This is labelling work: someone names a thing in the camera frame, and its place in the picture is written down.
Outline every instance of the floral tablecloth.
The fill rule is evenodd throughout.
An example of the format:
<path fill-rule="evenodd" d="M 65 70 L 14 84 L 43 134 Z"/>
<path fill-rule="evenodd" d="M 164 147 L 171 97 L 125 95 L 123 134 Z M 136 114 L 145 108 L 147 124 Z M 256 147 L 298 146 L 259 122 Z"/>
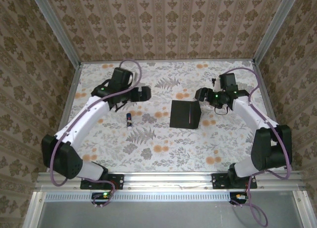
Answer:
<path fill-rule="evenodd" d="M 244 121 L 232 111 L 216 115 L 207 103 L 201 103 L 198 129 L 169 128 L 172 100 L 193 100 L 195 91 L 211 87 L 211 79 L 250 61 L 141 61 L 142 85 L 152 89 L 147 102 L 129 103 L 118 112 L 112 110 L 100 118 L 89 132 L 79 155 L 106 166 L 112 172 L 153 171 L 226 171 L 230 164 L 249 156 L 253 135 Z M 118 63 L 85 64 L 71 110 L 72 119 L 84 106 L 91 91 L 111 78 Z M 137 71 L 132 63 L 124 68 Z M 246 70 L 235 72 L 239 89 L 250 92 L 256 78 Z M 266 112 L 261 93 L 253 101 Z M 126 113 L 132 114 L 133 130 L 127 130 Z"/>

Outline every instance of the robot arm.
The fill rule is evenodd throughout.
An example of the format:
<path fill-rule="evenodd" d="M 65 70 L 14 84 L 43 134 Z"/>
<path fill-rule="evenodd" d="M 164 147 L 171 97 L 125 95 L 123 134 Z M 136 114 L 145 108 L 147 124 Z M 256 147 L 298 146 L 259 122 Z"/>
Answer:
<path fill-rule="evenodd" d="M 101 98 L 127 89 L 131 84 L 132 73 L 122 68 L 115 68 L 111 80 L 106 80 L 98 85 L 91 93 L 91 97 L 83 109 L 54 136 L 46 135 L 42 139 L 42 153 L 44 164 L 50 167 L 51 156 L 59 139 L 61 140 L 56 152 L 53 170 L 68 179 L 74 177 L 89 178 L 91 180 L 107 180 L 108 169 L 94 162 L 83 161 L 77 154 L 77 150 L 98 119 L 106 115 L 116 104 L 123 102 L 143 102 L 151 98 L 149 87 L 136 87 L 131 91 L 117 95 L 104 101 Z M 67 129 L 76 122 L 70 131 Z"/>
<path fill-rule="evenodd" d="M 249 93 L 246 90 L 239 90 L 236 85 L 233 73 L 220 75 L 220 88 L 222 91 L 215 92 L 210 88 L 201 88 L 196 92 L 195 98 L 199 101 L 206 100 L 215 108 L 222 108 L 227 105 L 232 111 L 237 113 L 247 124 L 255 135 L 251 156 L 232 164 L 228 175 L 231 183 L 242 177 L 248 177 L 259 171 L 278 168 L 286 164 L 281 145 L 268 125 L 276 129 L 287 150 L 289 161 L 292 160 L 291 131 L 286 125 L 279 125 L 266 115 L 259 116 L 249 103 Z"/>

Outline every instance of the wallpaper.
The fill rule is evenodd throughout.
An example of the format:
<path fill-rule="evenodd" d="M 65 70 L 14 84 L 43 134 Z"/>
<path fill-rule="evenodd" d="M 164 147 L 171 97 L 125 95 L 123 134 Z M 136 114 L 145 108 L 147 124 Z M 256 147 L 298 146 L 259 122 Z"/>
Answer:
<path fill-rule="evenodd" d="M 140 62 L 141 85 L 151 88 L 146 102 L 128 103 L 118 112 L 112 109 L 89 131 L 76 151 L 84 160 L 104 165 L 111 172 L 226 171 L 230 164 L 250 156 L 253 135 L 239 115 L 200 103 L 202 115 L 197 129 L 170 128 L 172 100 L 192 101 L 202 88 L 220 90 L 211 79 L 235 67 L 252 69 L 250 61 L 174 61 Z M 70 120 L 86 104 L 90 92 L 111 78 L 118 63 L 84 64 Z M 123 68 L 137 71 L 136 65 Z M 239 89 L 251 92 L 257 84 L 246 70 L 235 71 Z M 265 113 L 259 90 L 253 102 Z M 126 114 L 132 115 L 127 130 Z"/>
<path fill-rule="evenodd" d="M 21 227 L 74 68 L 34 0 L 0 0 L 0 227 Z"/>
<path fill-rule="evenodd" d="M 252 58 L 282 0 L 49 0 L 81 61 Z"/>
<path fill-rule="evenodd" d="M 296 0 L 260 69 L 278 122 L 292 128 L 293 167 L 317 214 L 317 0 Z"/>

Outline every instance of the small bottle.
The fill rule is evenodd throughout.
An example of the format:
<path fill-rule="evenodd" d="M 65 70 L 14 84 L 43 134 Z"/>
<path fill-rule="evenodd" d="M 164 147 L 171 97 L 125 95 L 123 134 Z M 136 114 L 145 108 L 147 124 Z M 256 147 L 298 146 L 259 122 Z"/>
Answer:
<path fill-rule="evenodd" d="M 128 130 L 132 130 L 132 118 L 131 118 L 131 113 L 127 113 L 127 128 L 128 128 Z"/>

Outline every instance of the black box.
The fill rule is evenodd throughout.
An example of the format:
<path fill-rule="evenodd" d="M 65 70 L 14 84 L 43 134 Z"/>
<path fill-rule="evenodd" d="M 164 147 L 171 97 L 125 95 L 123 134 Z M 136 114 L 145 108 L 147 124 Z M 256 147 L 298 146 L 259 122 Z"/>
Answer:
<path fill-rule="evenodd" d="M 202 111 L 199 101 L 172 101 L 169 127 L 197 129 Z"/>

